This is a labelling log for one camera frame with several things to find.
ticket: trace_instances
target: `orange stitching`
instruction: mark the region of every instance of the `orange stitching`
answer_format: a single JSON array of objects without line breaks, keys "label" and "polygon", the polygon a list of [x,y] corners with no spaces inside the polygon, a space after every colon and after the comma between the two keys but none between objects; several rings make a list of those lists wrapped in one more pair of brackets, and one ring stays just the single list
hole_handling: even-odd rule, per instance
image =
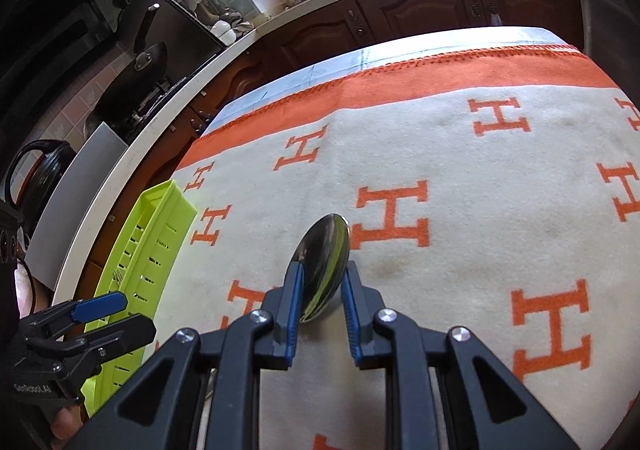
[{"label": "orange stitching", "polygon": [[[403,62],[397,62],[393,64],[380,65],[380,67],[368,68],[367,70],[360,70],[358,72],[353,72],[352,74],[348,74],[347,76],[343,76],[338,78],[337,80],[325,81],[324,83],[318,84],[316,86],[312,86],[306,88],[305,90],[301,90],[300,92],[296,92],[294,94],[290,94],[289,96],[285,96],[282,99],[274,101],[270,104],[267,104],[261,108],[254,110],[248,114],[241,115],[240,117],[235,118],[233,121],[229,121],[225,123],[219,128],[216,128],[213,132],[219,132],[222,130],[226,130],[230,128],[232,125],[238,125],[248,119],[252,119],[253,117],[260,115],[264,112],[270,112],[274,108],[278,106],[282,106],[289,102],[295,102],[296,100],[303,99],[307,94],[313,94],[319,90],[325,90],[330,88],[338,83],[342,83],[344,80],[349,80],[351,78],[363,77],[363,76],[371,76],[373,74],[378,74],[379,72],[388,72],[390,70],[396,70],[398,68],[405,67],[420,67],[423,65],[430,64],[442,64],[451,61],[452,59],[458,60],[469,60],[473,58],[485,58],[488,56],[548,56],[548,57],[557,57],[557,56],[574,56],[576,58],[583,58],[588,60],[589,57],[582,54],[578,51],[574,46],[565,46],[565,45],[523,45],[523,46],[511,46],[511,47],[497,47],[493,49],[474,49],[472,51],[457,51],[457,52],[443,52],[442,54],[436,54],[434,56],[426,56],[423,58],[414,58],[413,60],[405,60]],[[209,134],[204,135],[203,137],[196,139],[194,141],[194,145],[199,143],[205,139]]]}]

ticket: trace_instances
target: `lime green tray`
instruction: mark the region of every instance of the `lime green tray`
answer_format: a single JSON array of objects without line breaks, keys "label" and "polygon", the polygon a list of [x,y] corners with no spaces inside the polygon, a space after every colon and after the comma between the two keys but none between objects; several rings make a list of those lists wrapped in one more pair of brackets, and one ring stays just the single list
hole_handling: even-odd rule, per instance
[{"label": "lime green tray", "polygon": [[[107,263],[95,296],[121,291],[129,304],[124,311],[88,323],[85,332],[142,313],[153,319],[175,257],[196,210],[174,181],[149,188],[127,217]],[[141,365],[145,348],[102,365],[102,372],[82,386],[84,406],[92,416]]]}]

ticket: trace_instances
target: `orange border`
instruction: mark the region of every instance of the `orange border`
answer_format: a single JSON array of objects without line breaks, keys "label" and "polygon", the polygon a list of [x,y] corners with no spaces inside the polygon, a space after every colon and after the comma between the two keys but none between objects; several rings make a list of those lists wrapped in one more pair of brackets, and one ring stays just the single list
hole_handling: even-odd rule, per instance
[{"label": "orange border", "polygon": [[177,169],[260,137],[313,123],[343,108],[367,108],[464,88],[541,84],[617,88],[603,70],[572,46],[448,52],[361,70],[284,97],[195,141]]}]

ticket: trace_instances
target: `metal screw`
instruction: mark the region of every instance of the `metal screw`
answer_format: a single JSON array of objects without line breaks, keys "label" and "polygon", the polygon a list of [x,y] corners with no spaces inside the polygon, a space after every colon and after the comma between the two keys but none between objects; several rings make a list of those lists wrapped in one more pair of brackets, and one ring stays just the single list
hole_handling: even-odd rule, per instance
[{"label": "metal screw", "polygon": [[196,333],[192,329],[180,329],[175,334],[175,337],[178,338],[180,343],[186,344],[193,341],[193,338],[196,337]]},{"label": "metal screw", "polygon": [[257,324],[264,324],[269,319],[269,313],[267,311],[263,311],[262,309],[251,311],[251,314],[249,316]]},{"label": "metal screw", "polygon": [[396,313],[393,309],[380,309],[380,311],[378,311],[378,318],[380,319],[380,321],[388,324],[389,322],[392,322],[396,318],[398,318],[398,313]]},{"label": "metal screw", "polygon": [[451,330],[451,337],[457,342],[466,342],[471,338],[471,332],[466,327],[454,327]]}]

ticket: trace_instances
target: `spoon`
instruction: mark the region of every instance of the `spoon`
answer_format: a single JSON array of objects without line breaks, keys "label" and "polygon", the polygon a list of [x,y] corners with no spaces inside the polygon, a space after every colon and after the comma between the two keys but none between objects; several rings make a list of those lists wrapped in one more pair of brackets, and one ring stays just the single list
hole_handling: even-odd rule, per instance
[{"label": "spoon", "polygon": [[[305,233],[291,257],[304,269],[300,322],[310,322],[334,296],[347,268],[350,251],[349,224],[346,219],[330,213],[317,221]],[[211,371],[206,399],[213,395],[216,369]]]}]

